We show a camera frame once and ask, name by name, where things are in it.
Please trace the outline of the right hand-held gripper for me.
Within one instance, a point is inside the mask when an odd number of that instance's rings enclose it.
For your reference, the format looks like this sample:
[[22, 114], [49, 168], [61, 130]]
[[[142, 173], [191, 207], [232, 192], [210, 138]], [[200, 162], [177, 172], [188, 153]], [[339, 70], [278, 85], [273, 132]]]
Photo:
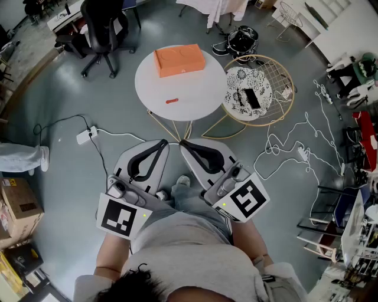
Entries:
[[220, 215], [245, 223], [269, 202], [258, 175], [234, 164], [236, 157], [226, 144], [188, 139], [180, 141], [180, 151], [203, 189], [209, 189], [205, 201]]

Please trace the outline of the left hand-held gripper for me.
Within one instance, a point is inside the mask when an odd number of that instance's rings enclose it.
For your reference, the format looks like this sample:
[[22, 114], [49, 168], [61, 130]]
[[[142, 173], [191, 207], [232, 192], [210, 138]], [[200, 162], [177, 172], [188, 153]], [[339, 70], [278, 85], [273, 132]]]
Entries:
[[96, 226], [124, 239], [134, 239], [152, 215], [152, 196], [159, 188], [170, 147], [168, 141], [150, 140], [124, 151], [115, 175], [101, 193]]

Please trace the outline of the person's right forearm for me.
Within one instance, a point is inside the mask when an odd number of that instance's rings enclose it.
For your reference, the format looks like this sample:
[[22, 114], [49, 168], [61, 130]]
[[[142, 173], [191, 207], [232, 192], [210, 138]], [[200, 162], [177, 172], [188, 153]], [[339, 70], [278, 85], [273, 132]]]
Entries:
[[263, 259], [263, 266], [273, 264], [267, 246], [252, 220], [245, 223], [231, 221], [234, 246], [242, 250], [251, 261]]

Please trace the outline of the person's left forearm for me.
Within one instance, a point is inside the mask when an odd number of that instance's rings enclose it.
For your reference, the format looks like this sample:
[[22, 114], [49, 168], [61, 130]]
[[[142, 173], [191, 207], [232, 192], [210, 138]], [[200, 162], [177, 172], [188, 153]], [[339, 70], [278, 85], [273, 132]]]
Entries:
[[130, 241], [107, 233], [96, 258], [94, 275], [117, 281], [129, 258]]

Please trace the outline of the person's legs in jeans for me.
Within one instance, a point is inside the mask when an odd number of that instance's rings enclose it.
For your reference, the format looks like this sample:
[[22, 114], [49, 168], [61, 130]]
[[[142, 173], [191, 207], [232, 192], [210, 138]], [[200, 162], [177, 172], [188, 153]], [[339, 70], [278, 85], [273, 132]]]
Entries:
[[174, 185], [171, 189], [171, 200], [167, 204], [175, 210], [205, 219], [216, 227], [230, 244], [233, 244], [231, 232], [224, 218], [193, 188], [181, 183]]

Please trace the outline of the wide white power strip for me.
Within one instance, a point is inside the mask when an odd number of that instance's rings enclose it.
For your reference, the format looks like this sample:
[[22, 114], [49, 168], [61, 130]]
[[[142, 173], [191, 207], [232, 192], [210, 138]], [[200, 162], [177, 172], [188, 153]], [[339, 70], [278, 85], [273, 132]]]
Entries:
[[92, 126], [90, 128], [90, 130], [84, 130], [82, 131], [81, 133], [79, 133], [77, 136], [76, 136], [76, 140], [77, 140], [77, 143], [79, 145], [82, 145], [86, 142], [89, 142], [91, 141], [91, 139], [93, 139], [94, 137], [96, 137], [98, 135], [98, 131], [97, 131], [97, 128], [95, 126]]

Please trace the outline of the black phone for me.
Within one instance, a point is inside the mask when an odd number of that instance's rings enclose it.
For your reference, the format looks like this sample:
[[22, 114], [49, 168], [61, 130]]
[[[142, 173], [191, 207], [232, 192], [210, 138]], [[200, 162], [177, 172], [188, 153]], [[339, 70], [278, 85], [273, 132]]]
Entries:
[[260, 109], [261, 106], [254, 90], [252, 88], [246, 88], [244, 89], [244, 92], [251, 109]]

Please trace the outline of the round white side table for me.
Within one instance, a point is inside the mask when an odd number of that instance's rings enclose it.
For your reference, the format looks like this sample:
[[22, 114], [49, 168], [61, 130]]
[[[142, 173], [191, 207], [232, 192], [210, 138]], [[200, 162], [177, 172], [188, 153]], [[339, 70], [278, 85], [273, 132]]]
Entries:
[[[146, 107], [147, 113], [173, 137], [181, 140], [178, 130], [171, 132], [159, 118], [176, 122], [186, 122], [188, 129], [183, 135], [188, 139], [193, 122], [216, 111], [224, 101], [227, 80], [221, 64], [209, 53], [202, 51], [206, 65], [201, 71], [160, 78], [153, 53], [147, 55], [135, 74], [136, 93]], [[166, 104], [167, 100], [179, 101]]]

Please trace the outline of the black white floral cushion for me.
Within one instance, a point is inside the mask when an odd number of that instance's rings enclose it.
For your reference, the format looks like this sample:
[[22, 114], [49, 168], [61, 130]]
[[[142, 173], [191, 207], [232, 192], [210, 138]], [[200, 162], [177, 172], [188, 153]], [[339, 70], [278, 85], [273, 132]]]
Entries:
[[[236, 119], [250, 122], [264, 116], [271, 106], [272, 87], [263, 71], [258, 69], [233, 67], [227, 73], [227, 92], [223, 102], [224, 108]], [[237, 99], [237, 88], [244, 106]], [[261, 108], [251, 109], [244, 89], [252, 88]]]

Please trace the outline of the person's torso in light shirt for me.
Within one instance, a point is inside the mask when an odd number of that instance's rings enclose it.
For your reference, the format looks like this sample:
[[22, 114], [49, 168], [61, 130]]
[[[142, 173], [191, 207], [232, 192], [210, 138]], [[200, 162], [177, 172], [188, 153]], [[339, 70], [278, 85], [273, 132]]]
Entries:
[[307, 302], [291, 264], [251, 261], [205, 219], [179, 211], [130, 241], [121, 277], [76, 279], [73, 302]]

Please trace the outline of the orange rectangular box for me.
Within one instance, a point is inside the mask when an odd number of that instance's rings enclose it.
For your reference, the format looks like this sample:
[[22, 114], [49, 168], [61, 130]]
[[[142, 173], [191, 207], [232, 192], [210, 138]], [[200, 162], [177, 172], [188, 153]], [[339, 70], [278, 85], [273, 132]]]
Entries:
[[197, 44], [162, 48], [153, 52], [160, 78], [203, 70], [206, 61]]

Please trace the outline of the brown cardboard box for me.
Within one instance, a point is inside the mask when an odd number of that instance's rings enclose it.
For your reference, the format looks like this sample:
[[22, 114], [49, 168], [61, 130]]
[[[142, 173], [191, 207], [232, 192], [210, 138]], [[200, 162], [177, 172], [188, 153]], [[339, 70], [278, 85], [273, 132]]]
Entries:
[[44, 215], [29, 183], [23, 178], [0, 178], [0, 247], [28, 238]]

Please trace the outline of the light wooden rack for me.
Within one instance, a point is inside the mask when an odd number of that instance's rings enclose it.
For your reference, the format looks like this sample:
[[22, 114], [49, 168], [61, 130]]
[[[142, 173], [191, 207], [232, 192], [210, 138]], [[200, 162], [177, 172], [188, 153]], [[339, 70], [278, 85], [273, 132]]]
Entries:
[[304, 250], [309, 251], [319, 258], [327, 261], [331, 261], [333, 263], [338, 262], [338, 248], [333, 244], [336, 239], [335, 236], [322, 234], [317, 241], [306, 239], [300, 235], [298, 235], [296, 238], [305, 243], [303, 246]]

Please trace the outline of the black office chair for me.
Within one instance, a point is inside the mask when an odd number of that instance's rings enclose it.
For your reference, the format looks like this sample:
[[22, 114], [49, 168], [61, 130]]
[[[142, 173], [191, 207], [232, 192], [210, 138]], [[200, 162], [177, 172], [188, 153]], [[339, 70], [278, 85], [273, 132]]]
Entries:
[[124, 43], [128, 35], [128, 19], [123, 13], [124, 0], [84, 0], [80, 12], [88, 28], [88, 38], [84, 34], [59, 35], [56, 43], [71, 51], [79, 58], [92, 55], [93, 58], [81, 71], [86, 78], [90, 68], [104, 58], [109, 67], [109, 77], [115, 78], [116, 71], [109, 59], [109, 54], [116, 50], [128, 50], [135, 53], [134, 45]]

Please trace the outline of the black box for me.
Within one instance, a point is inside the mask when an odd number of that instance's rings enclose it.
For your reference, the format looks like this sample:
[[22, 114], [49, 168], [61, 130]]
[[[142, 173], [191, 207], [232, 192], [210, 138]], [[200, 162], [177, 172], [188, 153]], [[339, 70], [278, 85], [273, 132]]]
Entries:
[[32, 243], [22, 244], [17, 247], [6, 248], [5, 258], [20, 277], [39, 269], [44, 261], [35, 245]]

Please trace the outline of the white draped cloth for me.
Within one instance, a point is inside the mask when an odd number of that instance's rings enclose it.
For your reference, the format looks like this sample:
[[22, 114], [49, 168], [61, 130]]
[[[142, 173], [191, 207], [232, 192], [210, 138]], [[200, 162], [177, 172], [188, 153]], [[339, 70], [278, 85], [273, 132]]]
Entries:
[[177, 4], [190, 6], [208, 15], [207, 28], [218, 23], [222, 15], [232, 14], [234, 21], [241, 21], [249, 0], [176, 0]]

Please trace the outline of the cluttered white desk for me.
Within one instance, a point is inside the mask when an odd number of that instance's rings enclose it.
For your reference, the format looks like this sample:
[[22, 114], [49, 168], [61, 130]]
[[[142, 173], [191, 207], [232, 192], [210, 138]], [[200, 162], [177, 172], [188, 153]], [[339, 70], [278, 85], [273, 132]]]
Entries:
[[359, 258], [378, 259], [378, 247], [368, 247], [376, 223], [364, 222], [364, 199], [359, 189], [348, 222], [341, 236], [341, 250], [346, 267]]

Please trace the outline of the red metal stand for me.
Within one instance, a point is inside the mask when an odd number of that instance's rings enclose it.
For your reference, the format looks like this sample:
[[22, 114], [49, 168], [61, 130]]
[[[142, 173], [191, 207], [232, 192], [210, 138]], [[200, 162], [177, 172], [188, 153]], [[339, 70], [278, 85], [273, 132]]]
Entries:
[[368, 164], [366, 164], [364, 170], [374, 172], [377, 169], [378, 140], [370, 115], [367, 111], [358, 111], [354, 112], [352, 117], [361, 130], [359, 144], [363, 147], [367, 156]]

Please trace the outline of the yellow box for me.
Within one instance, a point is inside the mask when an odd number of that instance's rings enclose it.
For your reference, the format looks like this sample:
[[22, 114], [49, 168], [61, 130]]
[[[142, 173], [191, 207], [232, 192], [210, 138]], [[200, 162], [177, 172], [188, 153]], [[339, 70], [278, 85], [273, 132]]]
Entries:
[[8, 262], [4, 253], [0, 251], [0, 274], [11, 287], [12, 291], [19, 297], [25, 296], [23, 281]]

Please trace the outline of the dark green long object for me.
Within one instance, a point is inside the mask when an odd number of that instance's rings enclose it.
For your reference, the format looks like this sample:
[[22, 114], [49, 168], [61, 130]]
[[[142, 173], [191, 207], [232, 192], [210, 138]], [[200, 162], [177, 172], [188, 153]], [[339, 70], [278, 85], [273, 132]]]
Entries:
[[305, 6], [309, 13], [324, 27], [324, 29], [328, 29], [328, 24], [324, 21], [321, 15], [312, 7], [305, 3]]

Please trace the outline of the black frame chair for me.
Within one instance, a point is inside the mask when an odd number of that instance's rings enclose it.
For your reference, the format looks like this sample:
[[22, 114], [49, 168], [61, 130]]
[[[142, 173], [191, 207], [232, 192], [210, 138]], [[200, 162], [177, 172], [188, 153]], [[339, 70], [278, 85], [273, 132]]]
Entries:
[[324, 229], [317, 226], [305, 226], [299, 222], [296, 227], [303, 231], [314, 232], [321, 235], [331, 237], [341, 237], [346, 227], [346, 215], [351, 214], [352, 207], [357, 198], [357, 194], [361, 193], [363, 205], [372, 198], [368, 184], [361, 185], [358, 188], [345, 187], [342, 190], [329, 188], [326, 186], [318, 186], [320, 193], [335, 193], [338, 195], [337, 203], [327, 204], [331, 208], [330, 211], [315, 211], [315, 214], [331, 214], [333, 220], [317, 221], [318, 224], [325, 224]]

